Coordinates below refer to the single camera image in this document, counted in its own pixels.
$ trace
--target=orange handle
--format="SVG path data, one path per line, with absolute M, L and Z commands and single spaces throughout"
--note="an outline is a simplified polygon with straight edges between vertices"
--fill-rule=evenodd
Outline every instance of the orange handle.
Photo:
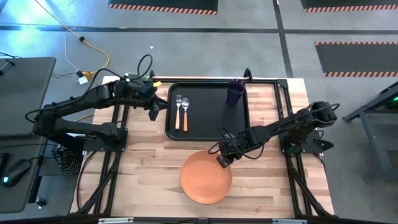
M 175 129 L 180 129 L 180 108 L 177 109 L 177 116 L 175 117 Z
M 187 113 L 184 113 L 184 131 L 188 131 L 188 116 Z

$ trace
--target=black tray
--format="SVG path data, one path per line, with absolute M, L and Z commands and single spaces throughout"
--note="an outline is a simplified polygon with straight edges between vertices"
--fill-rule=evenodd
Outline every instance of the black tray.
M 166 134 L 173 140 L 214 141 L 221 138 L 220 128 L 226 128 L 237 136 L 250 127 L 248 95 L 243 93 L 235 106 L 226 104 L 228 83 L 178 82 L 170 86 L 167 101 L 171 107 L 166 115 Z M 175 129 L 177 95 L 187 97 L 190 106 L 188 131 L 183 131 L 184 109 L 180 107 L 180 129 Z

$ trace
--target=purple tumbler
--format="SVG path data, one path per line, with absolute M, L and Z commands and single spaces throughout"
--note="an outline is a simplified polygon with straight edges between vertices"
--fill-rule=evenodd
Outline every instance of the purple tumbler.
M 228 82 L 228 92 L 226 95 L 226 104 L 234 106 L 238 103 L 242 94 L 246 91 L 243 80 L 234 79 Z

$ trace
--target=orange and black striped edge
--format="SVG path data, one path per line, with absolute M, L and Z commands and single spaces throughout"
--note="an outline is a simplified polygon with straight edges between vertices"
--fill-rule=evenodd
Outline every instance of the orange and black striped edge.
M 155 11 L 155 12 L 177 12 L 177 13 L 201 14 L 201 15 L 216 15 L 217 14 L 217 11 L 213 11 L 213 10 L 183 9 L 183 8 L 177 8 L 177 7 L 137 6 L 137 5 L 128 5 L 128 4 L 108 4 L 108 8 Z
M 315 45 L 326 45 L 326 44 L 380 44 L 380 45 L 398 45 L 398 42 L 378 42 L 378 41 L 367 41 L 367 42 L 316 42 Z M 398 72 L 325 72 L 323 73 L 326 77 L 355 77 L 355 78 L 387 78 L 387 77 L 398 77 Z
M 368 11 L 368 10 L 388 10 L 398 9 L 397 4 L 377 5 L 377 6 L 341 6 L 341 7 L 310 7 L 306 12 L 343 12 L 343 11 Z

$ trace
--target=fork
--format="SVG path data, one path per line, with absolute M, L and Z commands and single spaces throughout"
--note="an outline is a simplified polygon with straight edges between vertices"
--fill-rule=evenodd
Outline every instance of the fork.
M 175 117 L 175 129 L 180 129 L 181 95 L 177 95 L 177 116 Z

